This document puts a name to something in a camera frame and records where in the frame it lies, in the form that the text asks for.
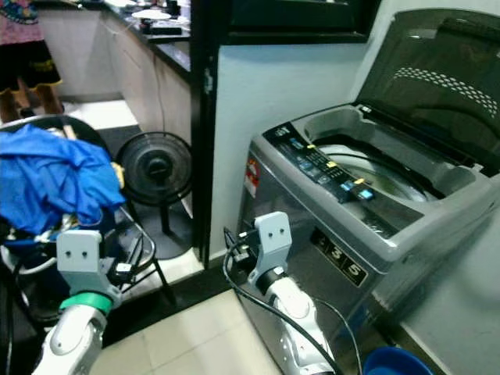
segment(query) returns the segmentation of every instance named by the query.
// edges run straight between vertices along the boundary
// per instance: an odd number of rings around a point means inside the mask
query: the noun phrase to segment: washing machine lid
[[[458,163],[500,170],[500,18],[400,12],[359,93],[376,117]]]

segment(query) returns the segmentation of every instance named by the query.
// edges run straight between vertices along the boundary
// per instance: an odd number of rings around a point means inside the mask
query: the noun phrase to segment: top-load washing machine
[[[395,309],[497,204],[498,77],[499,18],[398,13],[356,102],[252,140],[239,229],[286,212],[305,291],[347,317],[370,295]],[[274,318],[244,307],[278,353]],[[327,335],[340,324],[320,319]]]

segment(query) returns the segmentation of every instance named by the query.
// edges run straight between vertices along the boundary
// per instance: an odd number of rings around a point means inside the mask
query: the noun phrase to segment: black countertop
[[[102,0],[82,0],[75,4],[63,2],[61,0],[34,0],[33,3],[38,9],[68,9],[68,10],[100,10],[109,12],[116,20],[125,27],[129,27],[130,32],[146,47],[160,58],[165,64],[170,66],[184,80],[189,81],[191,72],[191,63],[189,52],[186,48],[178,48],[176,42],[189,41],[189,32],[182,30],[180,35],[150,35],[144,34],[139,30],[138,21],[130,15],[130,12],[125,12],[122,8],[118,8],[103,2]],[[169,22],[169,27],[177,26],[175,23]]]

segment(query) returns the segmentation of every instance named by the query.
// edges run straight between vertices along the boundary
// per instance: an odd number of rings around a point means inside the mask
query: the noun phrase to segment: blue bucket
[[[412,353],[391,346],[371,352],[365,361],[362,373],[363,375],[434,375]]]

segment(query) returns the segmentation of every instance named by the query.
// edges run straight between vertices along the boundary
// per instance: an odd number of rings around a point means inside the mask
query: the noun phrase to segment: blue cloth
[[[98,146],[31,125],[0,132],[0,216],[32,234],[59,223],[63,213],[95,224],[101,207],[125,202],[110,163]]]

